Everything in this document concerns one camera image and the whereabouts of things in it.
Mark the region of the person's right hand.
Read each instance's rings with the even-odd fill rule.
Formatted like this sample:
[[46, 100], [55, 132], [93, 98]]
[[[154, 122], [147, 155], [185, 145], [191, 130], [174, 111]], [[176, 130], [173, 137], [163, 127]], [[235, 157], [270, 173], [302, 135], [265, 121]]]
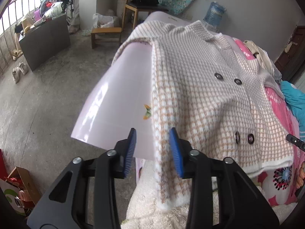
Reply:
[[305, 167], [305, 161], [302, 162], [301, 167], [298, 171], [298, 175], [296, 179], [296, 189], [299, 189], [304, 185], [304, 179], [305, 179], [304, 167]]

